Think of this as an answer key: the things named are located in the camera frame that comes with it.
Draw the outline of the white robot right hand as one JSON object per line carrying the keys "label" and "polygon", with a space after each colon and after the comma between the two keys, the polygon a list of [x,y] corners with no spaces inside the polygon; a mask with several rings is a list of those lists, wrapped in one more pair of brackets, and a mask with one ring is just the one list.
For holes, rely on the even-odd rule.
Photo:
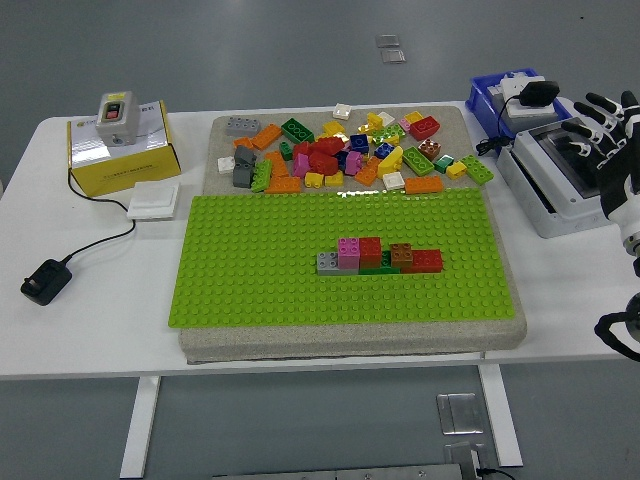
{"label": "white robot right hand", "polygon": [[590,92],[574,108],[598,127],[564,121],[562,129],[578,138],[558,149],[581,157],[595,175],[605,217],[627,235],[639,228],[639,103],[630,91],[618,102]]}

